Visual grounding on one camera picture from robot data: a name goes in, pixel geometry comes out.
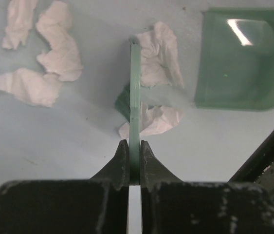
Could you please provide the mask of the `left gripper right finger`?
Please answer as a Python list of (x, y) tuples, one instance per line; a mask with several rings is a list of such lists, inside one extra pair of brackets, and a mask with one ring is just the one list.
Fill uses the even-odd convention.
[(140, 146), (145, 234), (274, 234), (274, 205), (254, 183), (184, 182)]

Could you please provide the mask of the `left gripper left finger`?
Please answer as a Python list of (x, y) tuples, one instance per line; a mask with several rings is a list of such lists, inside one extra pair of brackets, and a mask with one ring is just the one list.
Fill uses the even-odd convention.
[(0, 234), (125, 234), (128, 143), (90, 179), (14, 180), (0, 186)]

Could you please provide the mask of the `green hand brush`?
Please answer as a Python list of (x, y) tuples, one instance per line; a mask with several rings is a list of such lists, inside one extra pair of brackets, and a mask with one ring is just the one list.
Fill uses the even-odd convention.
[(136, 37), (130, 42), (130, 81), (114, 103), (115, 109), (129, 123), (128, 152), (129, 180), (121, 198), (121, 215), (124, 218), (123, 233), (128, 232), (129, 186), (140, 184), (140, 122), (141, 122), (141, 44)]

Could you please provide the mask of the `green plastic dustpan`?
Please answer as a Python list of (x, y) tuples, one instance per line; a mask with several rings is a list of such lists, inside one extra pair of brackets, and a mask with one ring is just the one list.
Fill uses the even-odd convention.
[(274, 108), (274, 8), (210, 8), (194, 97), (199, 108)]

